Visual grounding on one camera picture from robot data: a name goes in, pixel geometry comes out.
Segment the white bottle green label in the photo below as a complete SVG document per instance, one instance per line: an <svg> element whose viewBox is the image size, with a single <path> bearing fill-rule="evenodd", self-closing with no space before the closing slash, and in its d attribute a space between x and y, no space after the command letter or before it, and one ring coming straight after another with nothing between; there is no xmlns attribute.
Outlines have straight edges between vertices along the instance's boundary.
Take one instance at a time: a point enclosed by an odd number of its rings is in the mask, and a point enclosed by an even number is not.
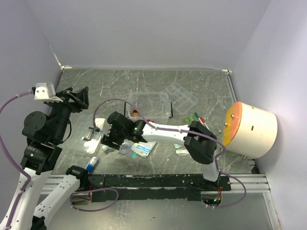
<svg viewBox="0 0 307 230"><path fill-rule="evenodd" d="M106 146L106 145L101 145L101 149L103 151L107 151L109 149L109 146Z"/></svg>

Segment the white blue gauze packet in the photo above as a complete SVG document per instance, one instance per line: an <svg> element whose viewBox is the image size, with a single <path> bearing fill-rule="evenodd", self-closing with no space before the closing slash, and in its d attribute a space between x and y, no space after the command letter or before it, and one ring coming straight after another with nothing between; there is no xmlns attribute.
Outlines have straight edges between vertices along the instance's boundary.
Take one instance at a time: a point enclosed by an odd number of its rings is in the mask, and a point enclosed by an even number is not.
<svg viewBox="0 0 307 230"><path fill-rule="evenodd" d="M140 157L146 158L149 156L151 150L156 145L156 142L138 142L134 143L131 147L131 150L135 152Z"/></svg>

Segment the brown medicine bottle orange cap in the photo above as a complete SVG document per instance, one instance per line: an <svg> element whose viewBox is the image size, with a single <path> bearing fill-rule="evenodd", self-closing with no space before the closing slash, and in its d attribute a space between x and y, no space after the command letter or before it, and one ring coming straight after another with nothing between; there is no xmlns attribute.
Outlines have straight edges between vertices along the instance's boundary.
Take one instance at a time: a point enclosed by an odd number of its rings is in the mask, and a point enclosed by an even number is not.
<svg viewBox="0 0 307 230"><path fill-rule="evenodd" d="M139 117L140 116L140 114L139 114L139 112L136 108L134 108L133 111L131 112L131 116L132 117Z"/></svg>

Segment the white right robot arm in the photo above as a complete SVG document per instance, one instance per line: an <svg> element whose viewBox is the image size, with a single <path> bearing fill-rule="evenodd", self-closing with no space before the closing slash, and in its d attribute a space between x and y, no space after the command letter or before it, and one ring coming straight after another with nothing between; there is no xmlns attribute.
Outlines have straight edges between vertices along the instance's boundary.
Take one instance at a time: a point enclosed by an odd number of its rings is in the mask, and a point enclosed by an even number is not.
<svg viewBox="0 0 307 230"><path fill-rule="evenodd" d="M219 141L199 121L169 126L143 119L132 121L123 114L113 112L107 119L94 119L93 124L102 134L101 143L114 149L120 149L126 140L133 143L168 142L184 146L191 158L202 166L204 187L212 191L220 185L215 158Z"/></svg>

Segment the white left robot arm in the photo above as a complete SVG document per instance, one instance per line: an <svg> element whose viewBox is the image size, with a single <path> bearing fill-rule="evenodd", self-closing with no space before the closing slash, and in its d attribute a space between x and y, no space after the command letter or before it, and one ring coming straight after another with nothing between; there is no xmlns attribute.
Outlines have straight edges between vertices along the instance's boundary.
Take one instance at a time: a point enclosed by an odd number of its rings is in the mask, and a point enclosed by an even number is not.
<svg viewBox="0 0 307 230"><path fill-rule="evenodd" d="M67 128L71 128L70 115L89 107L89 88L74 92L67 88L56 93L53 86L37 84L31 90L14 95L1 105L33 94L36 100L51 107L51 114L40 111L30 113L24 120L22 134L27 147L20 164L12 158L4 143L0 147L6 158L19 173L19 181L9 209L0 224L2 230L45 230L63 202L75 191L90 187L89 172L79 166L71 166L60 185L41 203L38 200L44 184L51 175L62 152Z"/></svg>

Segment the clear zip bag teal strip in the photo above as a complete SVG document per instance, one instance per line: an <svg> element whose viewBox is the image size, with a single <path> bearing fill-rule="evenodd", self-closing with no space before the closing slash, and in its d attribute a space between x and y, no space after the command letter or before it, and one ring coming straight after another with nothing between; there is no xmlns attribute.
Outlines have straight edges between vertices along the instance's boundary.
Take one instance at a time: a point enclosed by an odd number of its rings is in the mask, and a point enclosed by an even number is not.
<svg viewBox="0 0 307 230"><path fill-rule="evenodd" d="M137 157L137 154L131 149L131 147L133 146L133 142L131 141L127 141L127 142L123 142L121 145L120 145L120 148L119 148L119 153L120 154L124 154L124 155L127 155L131 158L136 158Z"/></svg>

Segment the blue white ointment tube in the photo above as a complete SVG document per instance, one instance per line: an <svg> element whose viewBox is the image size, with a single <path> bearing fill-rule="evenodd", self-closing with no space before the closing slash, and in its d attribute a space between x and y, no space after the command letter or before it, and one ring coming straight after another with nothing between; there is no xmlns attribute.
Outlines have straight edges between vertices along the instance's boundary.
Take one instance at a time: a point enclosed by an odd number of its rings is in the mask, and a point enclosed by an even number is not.
<svg viewBox="0 0 307 230"><path fill-rule="evenodd" d="M88 173L92 173L94 170L95 165L98 163L99 159L97 157L92 157L90 161L87 163L85 169Z"/></svg>

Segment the clear first aid box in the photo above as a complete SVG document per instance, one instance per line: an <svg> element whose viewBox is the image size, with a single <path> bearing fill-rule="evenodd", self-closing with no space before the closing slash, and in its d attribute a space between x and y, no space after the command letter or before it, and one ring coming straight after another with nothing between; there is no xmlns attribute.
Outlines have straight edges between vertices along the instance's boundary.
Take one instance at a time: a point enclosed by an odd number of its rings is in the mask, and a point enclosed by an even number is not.
<svg viewBox="0 0 307 230"><path fill-rule="evenodd" d="M171 102L165 92L132 92L129 94L128 101L134 107L125 103L124 115L133 121L142 119L141 116L131 116L134 108L140 109L146 119L162 125L166 125L172 117Z"/></svg>

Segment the teal plaster packet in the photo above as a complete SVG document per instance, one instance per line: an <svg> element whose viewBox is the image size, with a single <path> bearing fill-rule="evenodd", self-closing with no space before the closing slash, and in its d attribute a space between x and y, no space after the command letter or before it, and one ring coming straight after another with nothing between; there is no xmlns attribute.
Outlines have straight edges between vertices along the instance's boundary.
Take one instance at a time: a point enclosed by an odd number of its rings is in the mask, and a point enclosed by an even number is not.
<svg viewBox="0 0 307 230"><path fill-rule="evenodd" d="M179 145L179 144L174 144L174 147L175 147L176 149L178 149L178 148L181 148L181 147L182 147L182 145Z"/></svg>

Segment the white plaster packet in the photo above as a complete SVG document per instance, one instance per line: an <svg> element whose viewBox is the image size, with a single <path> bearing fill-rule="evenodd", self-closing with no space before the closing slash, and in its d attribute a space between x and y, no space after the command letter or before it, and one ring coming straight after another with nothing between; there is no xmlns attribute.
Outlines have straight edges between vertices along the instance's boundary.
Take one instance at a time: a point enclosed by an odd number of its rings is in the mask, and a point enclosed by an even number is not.
<svg viewBox="0 0 307 230"><path fill-rule="evenodd" d="M186 149L177 149L176 154L178 156L187 156L189 155L189 152Z"/></svg>

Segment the small green packet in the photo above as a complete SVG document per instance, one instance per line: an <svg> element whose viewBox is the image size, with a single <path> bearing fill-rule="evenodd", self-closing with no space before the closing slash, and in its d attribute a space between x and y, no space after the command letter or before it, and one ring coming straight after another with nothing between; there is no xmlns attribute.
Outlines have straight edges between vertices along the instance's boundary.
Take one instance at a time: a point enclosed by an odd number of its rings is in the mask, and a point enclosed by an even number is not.
<svg viewBox="0 0 307 230"><path fill-rule="evenodd" d="M193 116L189 116L189 117L186 117L184 118L184 122L185 124L190 124L191 122L193 122L195 119Z"/></svg>

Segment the clear divider tray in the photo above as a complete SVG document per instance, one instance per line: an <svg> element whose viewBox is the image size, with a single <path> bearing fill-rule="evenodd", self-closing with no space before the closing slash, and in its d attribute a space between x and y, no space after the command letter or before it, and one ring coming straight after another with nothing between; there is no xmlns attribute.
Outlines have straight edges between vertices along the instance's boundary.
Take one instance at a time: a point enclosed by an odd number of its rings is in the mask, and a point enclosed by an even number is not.
<svg viewBox="0 0 307 230"><path fill-rule="evenodd" d="M177 82L170 84L163 92L168 94L173 110L180 115L189 112L199 102L198 98Z"/></svg>

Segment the red green thermometer pen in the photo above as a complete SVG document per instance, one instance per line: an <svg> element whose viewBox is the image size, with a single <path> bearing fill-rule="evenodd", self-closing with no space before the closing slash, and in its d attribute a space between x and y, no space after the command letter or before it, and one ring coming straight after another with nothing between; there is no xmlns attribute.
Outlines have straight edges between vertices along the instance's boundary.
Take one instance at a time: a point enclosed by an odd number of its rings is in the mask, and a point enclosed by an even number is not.
<svg viewBox="0 0 307 230"><path fill-rule="evenodd" d="M201 122L202 125L204 125L204 126L209 130L209 127L208 127L207 124L205 123L205 120L204 120L202 117L200 117L200 116L198 115L197 112L195 112L194 115L195 115L195 117L198 119L198 121Z"/></svg>

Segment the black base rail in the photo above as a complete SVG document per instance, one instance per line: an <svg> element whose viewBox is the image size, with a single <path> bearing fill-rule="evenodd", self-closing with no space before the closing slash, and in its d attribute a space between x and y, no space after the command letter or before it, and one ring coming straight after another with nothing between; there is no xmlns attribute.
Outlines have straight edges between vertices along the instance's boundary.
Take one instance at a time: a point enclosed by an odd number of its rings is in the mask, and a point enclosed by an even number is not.
<svg viewBox="0 0 307 230"><path fill-rule="evenodd" d="M216 182L205 180L202 174L123 175L93 174L89 176L93 189L114 188L114 191L94 192L93 202L121 200L186 199L201 201L205 193L216 195L218 189L231 190L230 180L221 176Z"/></svg>

